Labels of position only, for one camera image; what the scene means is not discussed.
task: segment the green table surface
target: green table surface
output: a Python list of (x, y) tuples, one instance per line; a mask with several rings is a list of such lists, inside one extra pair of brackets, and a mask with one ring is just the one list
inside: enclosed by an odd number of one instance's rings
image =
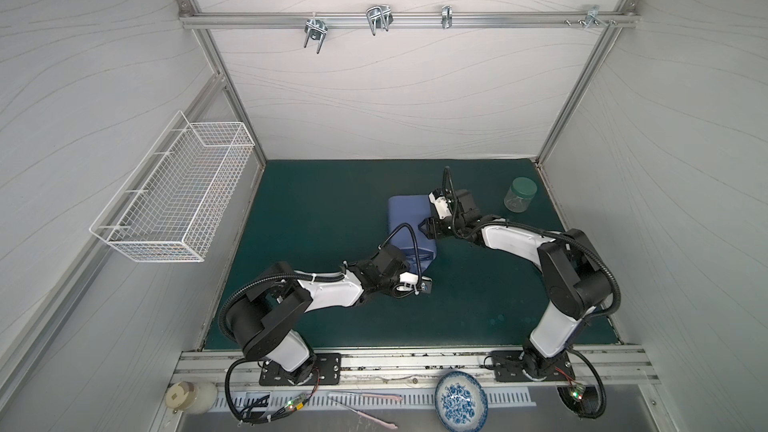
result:
[[(369, 258), (388, 234), (391, 196), (429, 194), (450, 166), (456, 189), (472, 191), (483, 214), (562, 230), (531, 161), (306, 160), (269, 161), (224, 288), (224, 298), (278, 261), (303, 272), (332, 272), (342, 261)], [(515, 177), (538, 193), (513, 214), (503, 199)], [(547, 307), (542, 276), (530, 262), (455, 238), (438, 241), (425, 275), (432, 293), (383, 294), (355, 308), (304, 314), (296, 326), (314, 348), (522, 344)], [(612, 344), (607, 319), (581, 334), (582, 344)], [(214, 326), (206, 349), (236, 349)]]

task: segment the blue and white plate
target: blue and white plate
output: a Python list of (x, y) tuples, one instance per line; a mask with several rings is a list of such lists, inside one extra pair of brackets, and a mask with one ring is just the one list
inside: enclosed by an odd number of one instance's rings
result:
[(437, 383), (435, 408), (451, 432), (478, 432), (488, 417), (488, 398), (473, 376), (456, 370)]

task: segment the white wire basket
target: white wire basket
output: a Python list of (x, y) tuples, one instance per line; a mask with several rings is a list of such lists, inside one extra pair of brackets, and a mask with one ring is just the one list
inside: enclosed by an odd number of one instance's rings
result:
[(136, 262), (202, 262), (253, 148), (242, 122), (178, 112), (91, 233)]

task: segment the glass jar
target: glass jar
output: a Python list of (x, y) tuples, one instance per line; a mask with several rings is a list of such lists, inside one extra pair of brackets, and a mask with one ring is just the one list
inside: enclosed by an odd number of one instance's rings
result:
[(513, 212), (525, 212), (536, 195), (536, 182), (528, 177), (517, 177), (504, 197), (504, 206)]

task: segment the white wall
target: white wall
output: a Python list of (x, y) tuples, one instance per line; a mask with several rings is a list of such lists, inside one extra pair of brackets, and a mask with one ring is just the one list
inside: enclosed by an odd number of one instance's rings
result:
[[(611, 10), (618, 0), (198, 0), (204, 12)], [(535, 156), (592, 45), (582, 30), (214, 32), (269, 158)]]
[[(211, 75), (174, 0), (0, 0), (0, 354)], [(219, 96), (206, 118), (234, 115)], [(0, 430), (149, 427), (203, 332), (255, 173), (251, 159), (206, 262), (110, 256)]]
[(686, 430), (768, 423), (768, 0), (642, 0), (544, 164)]

